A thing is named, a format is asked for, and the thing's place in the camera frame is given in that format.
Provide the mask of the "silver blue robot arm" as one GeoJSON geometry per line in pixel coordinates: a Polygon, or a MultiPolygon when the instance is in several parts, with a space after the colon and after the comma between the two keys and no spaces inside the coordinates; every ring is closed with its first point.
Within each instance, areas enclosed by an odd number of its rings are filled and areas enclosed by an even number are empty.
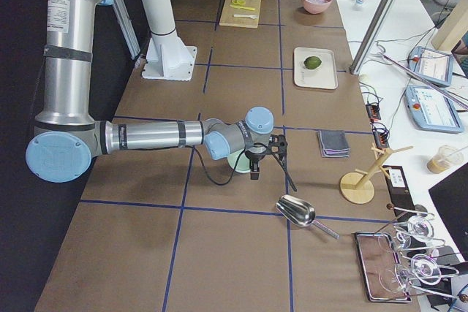
{"type": "Polygon", "coordinates": [[[88,111],[94,14],[110,4],[133,58],[140,53],[124,0],[48,0],[44,47],[44,107],[34,119],[26,163],[39,178],[63,183],[80,177],[91,160],[114,151],[190,148],[204,145],[212,159],[244,154],[256,178],[259,161],[271,152],[273,114],[251,108],[227,124],[219,119],[114,124],[93,119],[88,111]]]}

